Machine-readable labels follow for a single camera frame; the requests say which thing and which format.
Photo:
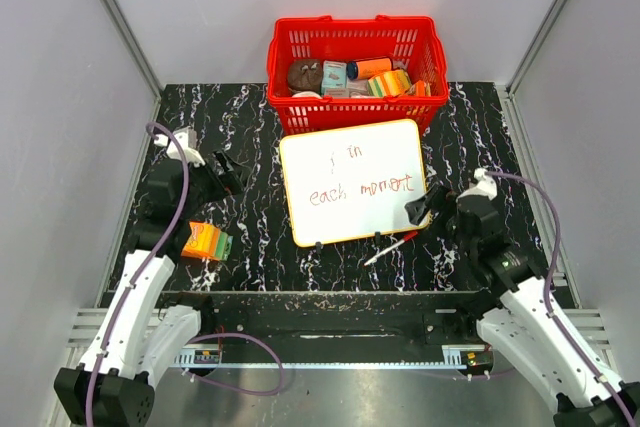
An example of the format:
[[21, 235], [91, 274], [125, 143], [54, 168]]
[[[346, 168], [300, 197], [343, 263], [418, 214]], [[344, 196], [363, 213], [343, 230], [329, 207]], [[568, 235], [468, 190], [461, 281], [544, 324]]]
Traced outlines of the red whiteboard marker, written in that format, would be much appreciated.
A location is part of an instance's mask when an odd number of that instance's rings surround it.
[[412, 240], [414, 237], [417, 236], [417, 234], [418, 234], [418, 231], [412, 231], [412, 232], [409, 232], [409, 233], [405, 234], [400, 240], [398, 240], [397, 242], [393, 243], [391, 246], [382, 249], [380, 252], [376, 253], [370, 259], [365, 261], [364, 262], [364, 266], [369, 266], [371, 264], [374, 264], [381, 257], [384, 257], [388, 253], [398, 249], [399, 247], [401, 247], [402, 245], [404, 245], [408, 241]]

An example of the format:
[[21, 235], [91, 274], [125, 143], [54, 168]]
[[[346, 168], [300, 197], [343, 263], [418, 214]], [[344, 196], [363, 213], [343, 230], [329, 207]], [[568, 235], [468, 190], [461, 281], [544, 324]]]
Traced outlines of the yellow framed whiteboard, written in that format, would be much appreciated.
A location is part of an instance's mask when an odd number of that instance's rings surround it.
[[427, 225], [412, 224], [405, 210], [427, 190], [421, 134], [410, 119], [286, 136], [279, 154], [299, 247]]

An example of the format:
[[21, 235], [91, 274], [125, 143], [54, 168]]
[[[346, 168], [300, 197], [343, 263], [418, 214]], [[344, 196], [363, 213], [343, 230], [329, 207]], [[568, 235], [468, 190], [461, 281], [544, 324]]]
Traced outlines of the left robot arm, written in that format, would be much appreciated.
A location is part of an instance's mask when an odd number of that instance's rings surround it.
[[185, 344], [214, 336], [217, 320], [208, 301], [177, 303], [154, 330], [148, 325], [191, 236], [191, 219], [203, 206], [242, 193], [249, 175], [221, 151], [210, 161], [172, 154], [150, 170], [102, 324], [78, 365], [61, 368], [54, 380], [73, 424], [145, 425], [157, 385]]

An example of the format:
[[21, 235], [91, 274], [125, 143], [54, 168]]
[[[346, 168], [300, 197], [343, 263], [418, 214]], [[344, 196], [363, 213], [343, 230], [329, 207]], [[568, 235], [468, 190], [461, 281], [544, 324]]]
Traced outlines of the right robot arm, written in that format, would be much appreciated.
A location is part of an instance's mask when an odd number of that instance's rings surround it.
[[411, 224], [442, 224], [481, 286], [454, 322], [498, 351], [546, 402], [557, 426], [633, 426], [639, 385], [624, 381], [570, 322], [542, 270], [507, 238], [492, 179], [442, 185], [406, 204]]

